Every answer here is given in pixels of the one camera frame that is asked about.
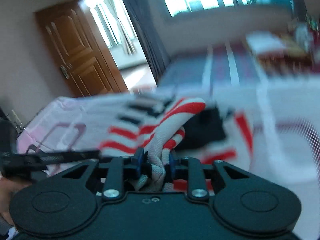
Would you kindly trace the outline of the striped knit sweater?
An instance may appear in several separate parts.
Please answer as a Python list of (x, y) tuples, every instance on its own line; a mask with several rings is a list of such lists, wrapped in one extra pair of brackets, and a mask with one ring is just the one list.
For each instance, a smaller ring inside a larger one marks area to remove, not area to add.
[(130, 183), (136, 191), (171, 191), (165, 181), (169, 155), (193, 157), (203, 164), (223, 160), (249, 170), (253, 159), (253, 126), (245, 112), (202, 98), (138, 96), (119, 107), (103, 155), (133, 155), (142, 149), (151, 173)]

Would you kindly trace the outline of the patterned bed sheet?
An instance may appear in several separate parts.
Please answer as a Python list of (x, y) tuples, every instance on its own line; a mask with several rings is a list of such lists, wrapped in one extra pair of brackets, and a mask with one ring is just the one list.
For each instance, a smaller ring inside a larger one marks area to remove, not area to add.
[(138, 96), (202, 98), (245, 112), (253, 126), (253, 159), (247, 171), (292, 190), (302, 202), (295, 233), (302, 239), (319, 239), (319, 84), (315, 81), (59, 97), (27, 125), (17, 149), (20, 153), (100, 149), (118, 108)]

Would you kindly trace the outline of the brown wooden door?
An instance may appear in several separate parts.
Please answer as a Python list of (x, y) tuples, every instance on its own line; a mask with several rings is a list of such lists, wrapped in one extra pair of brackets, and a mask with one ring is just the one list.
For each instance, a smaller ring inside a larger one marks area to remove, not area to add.
[(61, 65), (73, 66), (70, 79), (61, 74), (75, 97), (128, 91), (84, 0), (44, 8), (35, 18), (60, 73)]

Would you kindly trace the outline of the red patterned blanket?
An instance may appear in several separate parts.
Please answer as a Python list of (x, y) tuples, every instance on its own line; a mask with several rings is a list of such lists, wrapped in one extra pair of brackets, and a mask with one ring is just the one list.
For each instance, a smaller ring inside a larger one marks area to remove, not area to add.
[(297, 76), (299, 74), (319, 74), (319, 66), (292, 38), (280, 38), (286, 48), (275, 49), (260, 54), (253, 53), (255, 59), (268, 77)]

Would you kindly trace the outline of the folded white towel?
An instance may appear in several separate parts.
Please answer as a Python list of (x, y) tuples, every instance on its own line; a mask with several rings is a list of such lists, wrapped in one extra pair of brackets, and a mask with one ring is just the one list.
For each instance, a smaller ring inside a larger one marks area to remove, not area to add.
[(250, 50), (257, 55), (287, 49), (286, 44), (280, 37), (269, 31), (254, 31), (249, 33), (246, 35), (246, 42)]

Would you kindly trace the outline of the checkered pillow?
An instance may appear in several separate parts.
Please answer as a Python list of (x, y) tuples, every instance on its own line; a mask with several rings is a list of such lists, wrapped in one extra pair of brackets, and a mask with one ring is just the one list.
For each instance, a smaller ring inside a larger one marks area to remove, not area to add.
[(297, 44), (306, 52), (311, 53), (319, 41), (319, 22), (308, 17), (306, 22), (292, 20), (287, 25), (288, 31), (293, 35)]

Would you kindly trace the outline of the beige balcony curtain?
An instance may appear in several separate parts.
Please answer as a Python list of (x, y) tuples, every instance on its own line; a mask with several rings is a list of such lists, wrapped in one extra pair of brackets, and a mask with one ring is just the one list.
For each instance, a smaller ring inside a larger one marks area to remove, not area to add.
[(95, 0), (103, 31), (101, 32), (108, 48), (120, 46), (124, 54), (137, 52), (133, 41), (137, 38), (123, 0)]

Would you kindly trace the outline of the grey left curtain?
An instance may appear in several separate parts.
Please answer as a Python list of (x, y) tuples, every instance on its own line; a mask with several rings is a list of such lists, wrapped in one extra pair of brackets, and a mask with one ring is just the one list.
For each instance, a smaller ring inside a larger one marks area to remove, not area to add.
[(123, 0), (138, 40), (156, 82), (163, 76), (169, 55), (152, 21), (148, 0)]

